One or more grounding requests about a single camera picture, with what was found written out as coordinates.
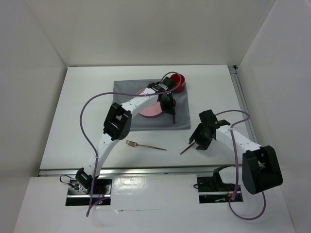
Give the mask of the copper fork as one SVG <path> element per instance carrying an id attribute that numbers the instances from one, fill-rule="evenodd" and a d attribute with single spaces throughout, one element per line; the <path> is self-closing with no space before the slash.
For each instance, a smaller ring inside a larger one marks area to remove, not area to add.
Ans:
<path id="1" fill-rule="evenodd" d="M 155 149 L 155 150 L 167 151 L 166 149 L 163 149 L 163 148 L 149 146 L 149 145 L 143 145 L 143 144 L 138 144 L 137 142 L 129 141 L 129 140 L 126 140 L 126 144 L 131 146 L 131 147 L 134 147 L 134 148 L 136 148 L 136 147 L 145 147 L 145 148 L 150 148 L 150 149 Z"/>

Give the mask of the grey cloth placemat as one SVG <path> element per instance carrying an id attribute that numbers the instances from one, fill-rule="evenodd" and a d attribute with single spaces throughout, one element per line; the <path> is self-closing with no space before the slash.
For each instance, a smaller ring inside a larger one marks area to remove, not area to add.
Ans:
<path id="1" fill-rule="evenodd" d="M 113 91 L 120 93 L 136 94 L 144 90 L 148 84 L 157 82 L 156 79 L 149 80 L 124 80 L 114 81 Z M 131 131 L 161 131 L 161 130 L 188 130 L 190 129 L 190 111 L 188 103 L 187 86 L 183 86 L 180 93 L 174 93 L 173 98 L 176 101 L 175 123 L 172 115 L 161 112 L 157 116 L 143 116 L 137 114 L 132 119 Z"/>

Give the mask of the red mug black handle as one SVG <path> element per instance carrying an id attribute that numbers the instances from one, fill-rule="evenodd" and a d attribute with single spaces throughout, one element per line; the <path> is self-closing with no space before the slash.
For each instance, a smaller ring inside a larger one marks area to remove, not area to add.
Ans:
<path id="1" fill-rule="evenodd" d="M 178 88 L 175 89 L 173 93 L 175 94 L 181 93 L 184 89 L 185 77 L 182 74 L 173 74 L 171 76 L 171 79 L 175 82 L 176 86 L 180 83 Z"/>

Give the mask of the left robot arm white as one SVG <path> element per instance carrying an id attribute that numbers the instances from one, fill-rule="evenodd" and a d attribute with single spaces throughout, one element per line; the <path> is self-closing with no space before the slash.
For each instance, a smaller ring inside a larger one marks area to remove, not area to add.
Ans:
<path id="1" fill-rule="evenodd" d="M 180 83 L 175 83 L 169 77 L 163 77 L 161 81 L 150 83 L 140 94 L 127 94 L 115 92 L 115 95 L 131 96 L 132 99 L 124 103 L 113 103 L 104 120 L 103 134 L 98 143 L 94 146 L 85 133 L 82 124 L 83 113 L 87 105 L 97 97 L 108 95 L 109 93 L 101 93 L 93 96 L 83 106 L 79 124 L 83 136 L 94 150 L 94 156 L 88 164 L 79 169 L 76 173 L 78 187 L 84 193 L 92 193 L 96 188 L 96 179 L 100 174 L 100 170 L 108 155 L 117 143 L 127 137 L 130 133 L 132 119 L 145 108 L 160 102 L 163 112 L 175 116 L 175 102 L 172 92 L 178 88 Z"/>

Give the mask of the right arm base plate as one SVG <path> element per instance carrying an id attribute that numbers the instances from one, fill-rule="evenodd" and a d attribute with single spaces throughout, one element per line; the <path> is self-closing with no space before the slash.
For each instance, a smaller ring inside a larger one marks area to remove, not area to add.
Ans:
<path id="1" fill-rule="evenodd" d="M 197 177 L 193 185 L 198 190 L 199 203 L 226 203 L 232 197 L 234 184 L 216 181 L 215 177 Z"/>

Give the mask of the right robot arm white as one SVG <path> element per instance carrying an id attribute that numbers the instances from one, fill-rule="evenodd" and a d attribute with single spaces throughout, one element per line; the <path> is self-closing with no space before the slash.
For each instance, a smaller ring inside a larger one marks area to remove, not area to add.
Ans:
<path id="1" fill-rule="evenodd" d="M 271 146 L 259 145 L 234 129 L 236 124 L 218 120 L 212 110 L 199 114 L 200 123 L 191 135 L 189 143 L 197 144 L 197 150 L 207 150 L 213 140 L 234 151 L 235 160 L 242 163 L 242 183 L 254 195 L 283 184 L 276 151 Z"/>

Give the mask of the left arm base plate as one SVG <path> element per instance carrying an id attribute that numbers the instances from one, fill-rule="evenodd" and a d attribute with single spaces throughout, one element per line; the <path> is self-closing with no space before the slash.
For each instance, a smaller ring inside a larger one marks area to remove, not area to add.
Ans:
<path id="1" fill-rule="evenodd" d="M 71 179 L 68 186 L 66 206 L 89 206 L 90 193 L 87 193 L 75 179 Z M 99 206 L 111 203 L 111 179 L 98 179 L 94 185 L 92 203 Z"/>

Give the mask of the copper knife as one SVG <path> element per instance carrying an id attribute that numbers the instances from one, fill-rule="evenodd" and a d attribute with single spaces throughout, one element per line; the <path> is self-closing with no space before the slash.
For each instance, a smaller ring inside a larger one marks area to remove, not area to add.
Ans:
<path id="1" fill-rule="evenodd" d="M 189 144 L 181 153 L 180 155 L 184 154 L 185 152 L 187 152 L 192 146 L 194 146 L 196 144 L 196 142 L 192 142 L 191 144 Z"/>

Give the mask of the pink plate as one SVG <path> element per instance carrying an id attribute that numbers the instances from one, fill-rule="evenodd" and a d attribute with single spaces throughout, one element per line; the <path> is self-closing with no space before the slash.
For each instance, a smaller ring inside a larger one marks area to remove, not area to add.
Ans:
<path id="1" fill-rule="evenodd" d="M 143 109 L 139 114 L 143 117 L 156 117 L 162 113 L 160 102 L 156 102 L 145 109 Z"/>

